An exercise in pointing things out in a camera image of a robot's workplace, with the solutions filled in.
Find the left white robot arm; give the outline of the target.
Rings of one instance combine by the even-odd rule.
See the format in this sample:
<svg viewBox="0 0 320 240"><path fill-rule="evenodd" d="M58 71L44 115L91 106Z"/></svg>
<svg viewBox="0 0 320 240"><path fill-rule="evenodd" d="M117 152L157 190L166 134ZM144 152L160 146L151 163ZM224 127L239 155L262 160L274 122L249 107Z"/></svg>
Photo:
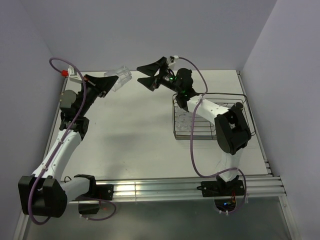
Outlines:
<svg viewBox="0 0 320 240"><path fill-rule="evenodd" d="M63 172L89 127L85 114L97 98L104 98L117 82L116 75L95 77L86 74L80 91L65 90L60 95L61 123L57 138L42 163L30 176L22 176L18 191L22 211L29 216L59 218L67 204L84 197L96 197L98 188L93 175L77 174L61 184Z"/></svg>

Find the clear glass front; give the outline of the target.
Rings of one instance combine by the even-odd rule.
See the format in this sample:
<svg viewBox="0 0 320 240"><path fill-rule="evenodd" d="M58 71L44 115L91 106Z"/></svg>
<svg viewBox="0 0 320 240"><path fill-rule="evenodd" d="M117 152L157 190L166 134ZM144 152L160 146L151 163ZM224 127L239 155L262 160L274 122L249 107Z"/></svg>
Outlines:
<svg viewBox="0 0 320 240"><path fill-rule="evenodd" d="M204 127L204 126L210 125L210 122L207 119L205 119L204 117L198 114L195 114L194 117L193 115L191 115L191 123L193 123L195 126L198 126L198 127Z"/></svg>

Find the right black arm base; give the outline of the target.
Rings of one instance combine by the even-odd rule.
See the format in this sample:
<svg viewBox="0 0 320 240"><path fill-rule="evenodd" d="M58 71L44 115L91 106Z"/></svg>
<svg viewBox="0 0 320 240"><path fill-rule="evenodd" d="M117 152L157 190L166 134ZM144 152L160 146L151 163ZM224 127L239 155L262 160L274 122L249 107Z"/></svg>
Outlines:
<svg viewBox="0 0 320 240"><path fill-rule="evenodd" d="M228 182L217 176L216 180L202 181L196 189L203 198L214 198L217 212L226 216L242 208L247 201L247 182L239 175Z"/></svg>

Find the tall clear glass back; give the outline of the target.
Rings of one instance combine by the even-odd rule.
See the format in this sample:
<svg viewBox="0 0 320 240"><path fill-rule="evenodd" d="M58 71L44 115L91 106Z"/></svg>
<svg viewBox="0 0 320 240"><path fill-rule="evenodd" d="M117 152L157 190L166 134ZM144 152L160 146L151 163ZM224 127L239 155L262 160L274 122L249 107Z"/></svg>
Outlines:
<svg viewBox="0 0 320 240"><path fill-rule="evenodd" d="M177 104L174 105L174 116L178 118L181 115L184 115L186 111L180 108Z"/></svg>

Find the brown ceramic mug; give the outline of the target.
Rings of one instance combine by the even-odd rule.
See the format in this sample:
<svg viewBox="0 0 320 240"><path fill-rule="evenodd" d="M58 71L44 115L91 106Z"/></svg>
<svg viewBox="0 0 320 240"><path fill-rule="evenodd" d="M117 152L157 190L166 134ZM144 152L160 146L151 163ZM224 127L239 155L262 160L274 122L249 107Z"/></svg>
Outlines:
<svg viewBox="0 0 320 240"><path fill-rule="evenodd" d="M244 109L244 105L241 102L236 102L231 108L230 111L234 113L242 113Z"/></svg>

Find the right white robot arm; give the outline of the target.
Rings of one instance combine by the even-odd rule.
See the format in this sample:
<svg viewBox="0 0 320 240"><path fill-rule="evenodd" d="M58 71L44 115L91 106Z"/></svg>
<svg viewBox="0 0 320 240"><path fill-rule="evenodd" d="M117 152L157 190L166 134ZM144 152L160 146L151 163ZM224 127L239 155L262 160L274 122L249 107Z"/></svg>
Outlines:
<svg viewBox="0 0 320 240"><path fill-rule="evenodd" d="M233 188L232 182L240 173L239 165L243 149L248 145L252 134L243 114L243 104L235 103L231 107L224 107L205 98L208 91L198 93L193 88L192 70L180 68L173 72L172 68L179 56L161 57L156 62L137 67L137 71L145 74L138 78L138 82L150 91L164 86L176 93L178 106L192 114L199 115L212 123L215 127L216 141L222 150L222 157L218 164L219 177L216 183L217 191L222 195L229 194Z"/></svg>

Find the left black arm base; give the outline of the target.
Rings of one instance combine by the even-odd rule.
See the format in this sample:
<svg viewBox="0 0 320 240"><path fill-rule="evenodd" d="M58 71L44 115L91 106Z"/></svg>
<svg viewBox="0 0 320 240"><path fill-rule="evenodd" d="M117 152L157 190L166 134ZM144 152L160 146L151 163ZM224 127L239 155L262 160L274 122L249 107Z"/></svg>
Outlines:
<svg viewBox="0 0 320 240"><path fill-rule="evenodd" d="M104 219L111 218L117 211L117 206L112 202L114 194L113 184L98 184L95 187L93 193L85 193L78 196L75 201L95 201L95 203L79 203L78 212L82 217L88 217L89 219L97 219L90 217L90 215L97 215L99 210L107 210L103 207L103 203L110 204L113 210Z"/></svg>

